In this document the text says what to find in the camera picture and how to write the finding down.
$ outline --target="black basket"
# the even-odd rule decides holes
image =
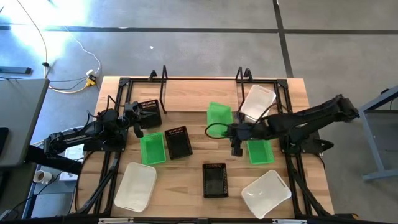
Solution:
[[[139,103],[138,107],[143,111],[156,113],[156,115],[141,119],[140,127],[142,129],[154,128],[162,125],[162,117],[160,115],[159,102],[157,100],[149,100]]]
[[[203,196],[204,198],[228,197],[225,163],[203,165]]]
[[[164,132],[170,159],[178,159],[192,155],[191,142],[189,141],[187,127],[170,129]]]

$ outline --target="white cable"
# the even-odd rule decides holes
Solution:
[[[68,30],[67,27],[65,27],[64,25],[62,25],[62,26],[63,26],[63,28],[65,28],[66,31],[68,31],[70,37],[73,38],[73,40],[75,40],[75,41],[80,45],[81,49],[82,49],[84,52],[86,52],[86,53],[88,53],[89,55],[93,56],[93,57],[95,58],[95,60],[97,60],[97,62],[98,62],[98,68],[97,68],[97,71],[95,71],[95,73],[94,73],[94,74],[96,75],[96,74],[102,69],[102,65],[101,65],[100,60],[98,60],[98,58],[97,58],[97,56],[96,56],[95,54],[93,54],[93,53],[87,51],[87,50],[83,47],[83,44],[81,44],[81,42],[80,42],[79,40],[76,40],[76,38],[71,34],[71,32]]]
[[[39,32],[40,37],[43,40],[43,45],[44,45],[44,52],[45,52],[45,63],[47,63],[47,46],[45,45],[45,41],[44,41],[44,37],[40,31],[40,29],[37,27],[36,23],[33,21],[33,19],[31,18],[31,16],[29,15],[29,13],[26,11],[26,9],[24,8],[24,6],[19,2],[19,0],[16,0],[18,2],[18,4],[21,6],[21,8],[25,11],[26,15],[29,17],[30,21],[32,21],[33,25],[35,25],[37,32]],[[44,78],[47,76],[47,67],[44,67]]]
[[[43,45],[44,45],[45,63],[48,64],[47,46],[46,46],[46,44],[45,44],[45,41],[44,41],[44,38],[43,38],[43,35],[42,35],[40,29],[37,27],[36,23],[33,21],[33,19],[31,18],[31,16],[29,15],[29,13],[26,11],[25,7],[19,2],[19,0],[16,0],[16,1],[17,1],[18,4],[21,6],[21,8],[25,11],[25,13],[26,13],[26,15],[29,17],[30,21],[32,21],[33,25],[34,25],[34,26],[36,27],[36,29],[37,29],[37,32],[39,32],[40,37],[42,38],[42,41],[43,41]],[[76,42],[78,42],[78,43],[80,44],[80,47],[81,47],[81,49],[83,49],[84,52],[86,52],[86,53],[88,53],[88,54],[94,56],[95,60],[97,60],[97,62],[98,62],[98,68],[97,68],[97,71],[95,71],[95,73],[94,73],[94,74],[96,75],[96,74],[97,74],[98,72],[100,72],[100,70],[102,69],[102,65],[101,65],[100,60],[98,60],[98,58],[96,57],[95,54],[93,54],[93,53],[87,51],[87,50],[83,47],[83,45],[82,45],[78,40],[76,40],[76,38],[75,38],[74,36],[71,35],[71,37],[72,37]],[[44,66],[44,78],[47,78],[47,75],[48,75],[48,74],[47,74],[47,66]],[[52,89],[53,91],[56,91],[56,92],[59,92],[59,93],[65,93],[65,94],[78,93],[78,92],[84,90],[86,87],[88,87],[88,83],[86,83],[86,85],[85,85],[83,88],[79,89],[79,90],[75,90],[75,91],[60,91],[60,90],[57,90],[56,88],[52,87],[51,85],[49,85],[49,89]]]
[[[84,126],[79,126],[79,127],[74,127],[74,128],[68,128],[68,129],[65,129],[65,130],[63,130],[63,131],[61,131],[61,132],[64,133],[65,131],[69,131],[69,130],[73,130],[73,129],[78,129],[78,128],[83,128],[83,127],[84,127]],[[41,141],[35,142],[35,143],[31,144],[31,145],[32,145],[32,146],[39,147],[39,146],[43,145],[43,142],[44,142],[44,139],[41,140]]]

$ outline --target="gray floor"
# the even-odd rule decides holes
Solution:
[[[271,0],[248,1],[51,1],[21,0],[38,24],[90,27],[277,28]],[[286,29],[398,29],[395,0],[279,0]],[[1,24],[30,24],[15,1],[6,1]],[[103,75],[148,75],[167,65],[169,75],[233,76],[238,66],[255,77],[286,77],[278,34],[73,32],[103,64]],[[67,32],[44,32],[51,80],[79,78],[96,61]],[[294,77],[304,78],[311,105],[336,94],[355,106],[398,84],[398,35],[286,35]],[[34,69],[43,76],[44,49],[31,26],[0,31],[0,62]],[[55,83],[69,87],[74,83]],[[32,142],[80,126],[94,110],[98,90],[76,95],[48,91]],[[376,170],[360,120],[332,124],[320,131],[335,143],[325,153],[326,175],[336,213],[357,213],[366,220],[398,220],[398,177],[364,183]],[[59,209],[47,210],[52,200]],[[66,213],[66,196],[38,199],[34,216]]]

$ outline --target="white plastic bin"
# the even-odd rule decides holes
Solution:
[[[262,219],[292,193],[279,174],[270,170],[245,187],[241,195],[254,216]]]
[[[156,177],[155,168],[130,162],[120,183],[114,204],[120,208],[142,212],[148,206]]]
[[[241,112],[247,117],[247,121],[255,122],[260,115],[269,107],[275,100],[276,94],[259,85],[253,85],[250,88],[249,94],[244,100],[241,107]]]

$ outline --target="green plastic bin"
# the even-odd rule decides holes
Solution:
[[[211,102],[207,109],[207,126],[213,123],[232,124],[232,109],[227,105]],[[207,133],[213,137],[222,137],[227,130],[226,126],[214,125],[207,130]]]
[[[247,145],[251,164],[259,165],[275,161],[270,141],[249,140]]]
[[[162,133],[148,134],[140,138],[141,161],[145,165],[153,165],[166,161]]]

